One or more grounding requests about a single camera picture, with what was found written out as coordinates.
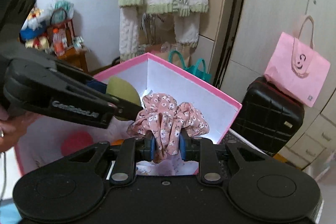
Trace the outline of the person left hand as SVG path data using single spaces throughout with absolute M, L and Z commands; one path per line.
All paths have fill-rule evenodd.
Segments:
M 14 147 L 20 137 L 26 134 L 28 127 L 41 115 L 25 112 L 25 114 L 10 118 L 7 111 L 1 107 L 1 152 Z

